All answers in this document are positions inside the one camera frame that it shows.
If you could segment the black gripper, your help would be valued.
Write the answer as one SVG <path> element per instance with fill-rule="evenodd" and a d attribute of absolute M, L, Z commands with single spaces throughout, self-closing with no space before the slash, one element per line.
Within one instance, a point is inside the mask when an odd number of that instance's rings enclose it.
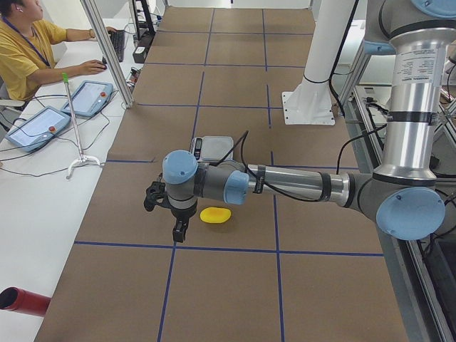
<path fill-rule="evenodd" d="M 175 226 L 172 230 L 172 238 L 176 243 L 183 243 L 186 239 L 186 233 L 189 226 L 189 220 L 196 214 L 197 206 L 179 209 L 176 207 L 171 208 L 171 213 L 176 219 Z"/>

